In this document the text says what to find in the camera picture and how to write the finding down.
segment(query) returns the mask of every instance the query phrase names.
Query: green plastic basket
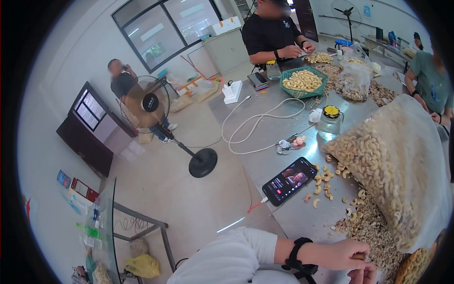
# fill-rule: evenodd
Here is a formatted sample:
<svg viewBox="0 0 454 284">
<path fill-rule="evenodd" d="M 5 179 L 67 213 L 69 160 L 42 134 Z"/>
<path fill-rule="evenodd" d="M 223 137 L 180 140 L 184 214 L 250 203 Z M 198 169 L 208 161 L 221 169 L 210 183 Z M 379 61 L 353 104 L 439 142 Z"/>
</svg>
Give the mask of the green plastic basket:
<svg viewBox="0 0 454 284">
<path fill-rule="evenodd" d="M 313 92 L 306 92 L 306 91 L 301 91 L 301 90 L 292 90 L 292 89 L 284 87 L 284 85 L 282 84 L 282 80 L 290 79 L 291 74 L 293 72 L 298 72 L 298 71 L 303 71 L 303 70 L 310 71 L 314 75 L 321 77 L 321 86 L 318 87 Z M 290 70 L 284 71 L 282 73 L 282 75 L 281 75 L 281 81 L 280 81 L 279 85 L 281 86 L 281 88 L 284 89 L 284 91 L 289 93 L 292 97 L 294 97 L 296 99 L 305 99 L 305 98 L 310 98 L 310 97 L 313 97 L 313 96 L 321 95 L 323 93 L 323 89 L 325 88 L 325 85 L 326 85 L 327 82 L 328 82 L 328 76 L 325 75 L 323 72 L 320 72 L 319 70 L 315 69 L 314 67 L 305 66 L 305 67 L 299 67 L 299 68 L 295 68 L 295 69 L 290 69 Z"/>
</svg>

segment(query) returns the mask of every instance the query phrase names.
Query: white sneaker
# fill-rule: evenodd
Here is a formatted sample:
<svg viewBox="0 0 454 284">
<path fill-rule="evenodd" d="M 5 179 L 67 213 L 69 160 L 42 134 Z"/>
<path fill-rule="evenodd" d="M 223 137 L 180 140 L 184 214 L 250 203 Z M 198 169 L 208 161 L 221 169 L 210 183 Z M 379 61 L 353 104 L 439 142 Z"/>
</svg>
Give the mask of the white sneaker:
<svg viewBox="0 0 454 284">
<path fill-rule="evenodd" d="M 169 130 L 174 130 L 177 127 L 178 127 L 178 124 L 175 123 L 175 124 L 170 124 L 168 128 L 169 128 Z"/>
</svg>

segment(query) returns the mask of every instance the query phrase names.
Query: fan base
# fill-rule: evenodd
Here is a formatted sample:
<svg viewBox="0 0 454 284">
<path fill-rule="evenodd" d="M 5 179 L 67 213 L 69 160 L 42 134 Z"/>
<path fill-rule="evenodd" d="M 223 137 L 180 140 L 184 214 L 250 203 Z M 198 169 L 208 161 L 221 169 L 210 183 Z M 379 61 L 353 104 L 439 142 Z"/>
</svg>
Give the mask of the fan base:
<svg viewBox="0 0 454 284">
<path fill-rule="evenodd" d="M 211 173 L 217 163 L 217 154 L 215 150 L 205 148 L 196 153 L 196 156 L 202 159 L 199 162 L 196 158 L 192 158 L 189 162 L 189 173 L 195 178 L 202 178 Z"/>
</svg>

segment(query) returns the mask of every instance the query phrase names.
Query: jeans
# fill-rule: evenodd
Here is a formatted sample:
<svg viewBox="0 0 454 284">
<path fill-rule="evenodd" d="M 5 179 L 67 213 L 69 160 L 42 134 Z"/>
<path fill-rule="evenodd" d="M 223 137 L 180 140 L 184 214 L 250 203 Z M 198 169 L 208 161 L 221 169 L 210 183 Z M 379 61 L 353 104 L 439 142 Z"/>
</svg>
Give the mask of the jeans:
<svg viewBox="0 0 454 284">
<path fill-rule="evenodd" d="M 165 128 L 169 127 L 169 121 L 167 120 L 167 118 L 165 116 L 163 116 L 161 118 L 161 121 L 163 122 L 163 125 Z M 157 130 L 156 127 L 153 126 L 153 127 L 150 127 L 149 129 L 151 132 L 153 132 L 154 135 L 156 135 L 159 138 L 159 140 L 164 141 L 164 139 L 166 138 L 166 136 L 164 134 L 162 134 L 159 130 Z"/>
</svg>

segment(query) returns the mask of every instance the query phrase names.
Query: standing fan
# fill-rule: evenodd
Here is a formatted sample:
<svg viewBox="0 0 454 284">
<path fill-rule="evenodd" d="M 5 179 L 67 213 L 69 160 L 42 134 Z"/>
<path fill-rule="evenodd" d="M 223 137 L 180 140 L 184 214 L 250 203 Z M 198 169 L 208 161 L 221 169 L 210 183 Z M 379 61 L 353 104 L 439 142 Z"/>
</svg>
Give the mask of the standing fan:
<svg viewBox="0 0 454 284">
<path fill-rule="evenodd" d="M 338 21 L 344 26 L 350 28 L 350 41 L 353 42 L 353 36 L 351 35 L 351 28 L 357 28 L 361 24 L 361 13 L 358 9 L 353 6 L 352 3 L 346 0 L 334 0 L 331 3 L 331 10 L 333 11 L 333 16 L 340 18 L 343 16 L 347 17 L 348 25 L 344 20 L 338 19 Z"/>
<path fill-rule="evenodd" d="M 140 76 L 133 82 L 131 90 L 122 100 L 121 114 L 139 133 L 148 134 L 159 131 L 177 143 L 181 149 L 192 156 L 189 172 L 196 178 L 209 174 L 217 163 L 213 149 L 204 148 L 193 153 L 183 143 L 175 139 L 172 132 L 165 128 L 163 120 L 169 111 L 169 95 L 165 86 L 152 76 Z"/>
</svg>

